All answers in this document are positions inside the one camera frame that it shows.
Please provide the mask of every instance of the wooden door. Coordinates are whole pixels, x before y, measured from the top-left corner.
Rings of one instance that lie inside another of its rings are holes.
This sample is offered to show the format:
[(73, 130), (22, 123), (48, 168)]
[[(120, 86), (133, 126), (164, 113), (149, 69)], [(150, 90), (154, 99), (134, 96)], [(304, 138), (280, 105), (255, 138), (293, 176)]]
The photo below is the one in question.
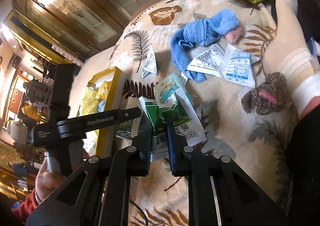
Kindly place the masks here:
[(99, 51), (113, 46), (123, 27), (93, 0), (33, 0)]

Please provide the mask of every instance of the blue cloth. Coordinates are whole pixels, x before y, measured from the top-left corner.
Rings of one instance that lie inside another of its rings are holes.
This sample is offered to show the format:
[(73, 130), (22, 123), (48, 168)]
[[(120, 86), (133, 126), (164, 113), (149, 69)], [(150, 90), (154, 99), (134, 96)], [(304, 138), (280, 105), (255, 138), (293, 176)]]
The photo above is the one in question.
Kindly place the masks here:
[(101, 102), (98, 105), (98, 112), (103, 112), (104, 111), (105, 104), (106, 104), (106, 100), (105, 99), (101, 100)]
[(170, 40), (172, 62), (185, 76), (196, 82), (205, 81), (203, 73), (187, 71), (190, 63), (184, 52), (184, 47), (192, 48), (194, 43), (208, 46), (217, 42), (221, 35), (239, 26), (238, 19), (233, 11), (222, 9), (220, 12), (207, 19), (194, 20), (175, 32)]

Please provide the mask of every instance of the brown knitted sock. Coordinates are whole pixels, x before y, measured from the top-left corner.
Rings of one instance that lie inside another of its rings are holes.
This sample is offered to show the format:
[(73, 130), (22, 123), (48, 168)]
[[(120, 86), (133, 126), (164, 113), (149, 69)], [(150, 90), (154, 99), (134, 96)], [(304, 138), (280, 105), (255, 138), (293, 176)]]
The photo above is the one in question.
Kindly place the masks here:
[(241, 105), (247, 113), (251, 113), (251, 109), (256, 107), (259, 115), (267, 115), (280, 111), (289, 98), (284, 75), (275, 72), (268, 74), (266, 81), (260, 86), (246, 93), (241, 99)]

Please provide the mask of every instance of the red sleeve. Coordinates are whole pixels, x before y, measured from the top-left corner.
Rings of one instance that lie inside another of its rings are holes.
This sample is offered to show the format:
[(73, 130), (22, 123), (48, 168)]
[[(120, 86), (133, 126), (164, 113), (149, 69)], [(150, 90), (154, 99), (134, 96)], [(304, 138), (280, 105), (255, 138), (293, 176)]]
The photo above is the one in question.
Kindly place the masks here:
[(13, 214), (18, 218), (20, 222), (26, 223), (28, 216), (35, 208), (38, 207), (38, 202), (36, 200), (35, 188), (26, 197), (26, 200), (19, 205), (17, 209), (12, 209)]

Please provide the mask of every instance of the plastic bag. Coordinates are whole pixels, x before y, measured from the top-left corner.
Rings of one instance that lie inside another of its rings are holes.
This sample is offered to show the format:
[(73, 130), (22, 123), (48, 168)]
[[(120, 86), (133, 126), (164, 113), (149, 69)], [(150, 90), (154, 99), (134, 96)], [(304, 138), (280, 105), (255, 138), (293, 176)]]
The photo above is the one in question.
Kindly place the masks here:
[(184, 136), (188, 145), (194, 146), (206, 139), (204, 129), (186, 93), (180, 87), (165, 104), (140, 97), (141, 107), (153, 126), (151, 161), (168, 157), (167, 122), (173, 122), (175, 132)]
[(96, 99), (107, 99), (110, 87), (111, 87), (111, 81), (104, 81), (102, 82), (97, 95), (96, 95)]
[(182, 81), (174, 72), (167, 76), (165, 79), (163, 79), (161, 82), (159, 82), (157, 85), (155, 85), (155, 87), (153, 88), (157, 104), (162, 105), (164, 103), (167, 103), (169, 97), (180, 87), (185, 92), (190, 103), (193, 104), (192, 99), (189, 96)]

